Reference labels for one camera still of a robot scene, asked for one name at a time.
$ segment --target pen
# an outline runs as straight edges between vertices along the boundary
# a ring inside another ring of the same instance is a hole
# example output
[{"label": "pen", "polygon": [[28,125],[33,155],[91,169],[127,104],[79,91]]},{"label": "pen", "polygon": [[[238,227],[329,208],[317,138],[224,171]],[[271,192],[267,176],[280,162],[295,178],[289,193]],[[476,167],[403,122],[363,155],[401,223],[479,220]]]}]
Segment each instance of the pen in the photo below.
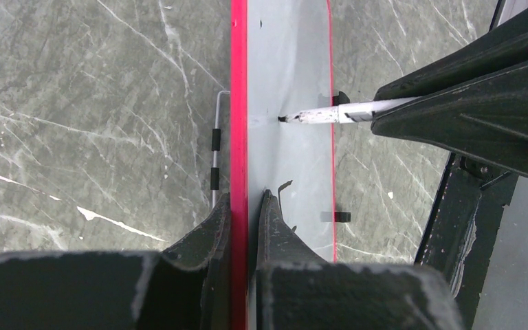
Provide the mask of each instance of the pen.
[{"label": "pen", "polygon": [[393,109],[415,99],[417,98],[397,98],[394,100],[339,104],[334,107],[303,110],[291,115],[285,115],[278,117],[278,121],[297,124],[370,122],[376,113]]}]

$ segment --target black rectangle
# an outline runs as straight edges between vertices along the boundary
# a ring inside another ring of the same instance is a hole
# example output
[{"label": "black rectangle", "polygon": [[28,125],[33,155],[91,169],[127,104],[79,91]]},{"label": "black rectangle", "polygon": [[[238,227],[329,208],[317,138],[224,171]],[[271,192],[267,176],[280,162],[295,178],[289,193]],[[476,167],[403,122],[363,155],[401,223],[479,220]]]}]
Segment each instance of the black rectangle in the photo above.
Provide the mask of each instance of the black rectangle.
[{"label": "black rectangle", "polygon": [[219,151],[221,146],[221,129],[211,131],[211,151]]},{"label": "black rectangle", "polygon": [[219,167],[211,168],[210,189],[219,190]]}]

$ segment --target white stick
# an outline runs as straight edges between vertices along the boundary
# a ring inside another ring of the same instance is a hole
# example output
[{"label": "white stick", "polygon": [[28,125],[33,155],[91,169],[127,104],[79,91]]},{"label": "white stick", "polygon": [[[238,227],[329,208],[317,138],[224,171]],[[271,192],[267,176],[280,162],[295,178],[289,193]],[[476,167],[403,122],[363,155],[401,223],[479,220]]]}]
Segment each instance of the white stick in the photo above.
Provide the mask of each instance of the white stick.
[{"label": "white stick", "polygon": [[299,113],[279,117],[281,122],[301,124],[328,124],[350,122],[370,122],[377,113],[398,107],[417,98],[397,98],[394,100],[341,104],[335,107],[304,110]]}]

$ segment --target red line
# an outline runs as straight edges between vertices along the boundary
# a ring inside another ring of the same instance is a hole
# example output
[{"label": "red line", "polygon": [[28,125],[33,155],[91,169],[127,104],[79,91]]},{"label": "red line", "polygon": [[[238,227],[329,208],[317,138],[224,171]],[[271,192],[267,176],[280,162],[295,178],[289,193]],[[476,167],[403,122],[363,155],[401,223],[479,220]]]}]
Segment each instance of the red line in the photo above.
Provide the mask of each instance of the red line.
[{"label": "red line", "polygon": [[230,99],[231,329],[248,321],[248,0],[232,0]]},{"label": "red line", "polygon": [[[331,24],[331,0],[327,0],[327,11],[329,12],[329,75],[331,79],[331,93],[333,96],[333,28]],[[337,228],[335,223],[335,126],[331,124],[331,183],[333,185],[333,262],[337,262]]]}]

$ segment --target metal rod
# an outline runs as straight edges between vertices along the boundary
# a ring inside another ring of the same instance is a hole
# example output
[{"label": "metal rod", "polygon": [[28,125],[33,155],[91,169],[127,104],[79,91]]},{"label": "metal rod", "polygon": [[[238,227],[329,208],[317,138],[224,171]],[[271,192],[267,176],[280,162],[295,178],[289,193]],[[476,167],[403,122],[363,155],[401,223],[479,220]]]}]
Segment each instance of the metal rod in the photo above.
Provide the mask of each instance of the metal rod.
[{"label": "metal rod", "polygon": [[[230,91],[220,91],[217,94],[217,101],[215,104],[215,125],[214,125],[215,129],[219,128],[219,110],[220,110],[221,96],[223,94],[230,95]],[[217,167],[217,154],[218,154],[218,151],[213,151],[212,167]],[[211,208],[212,209],[215,207],[216,202],[217,202],[217,190],[211,190]]]}]

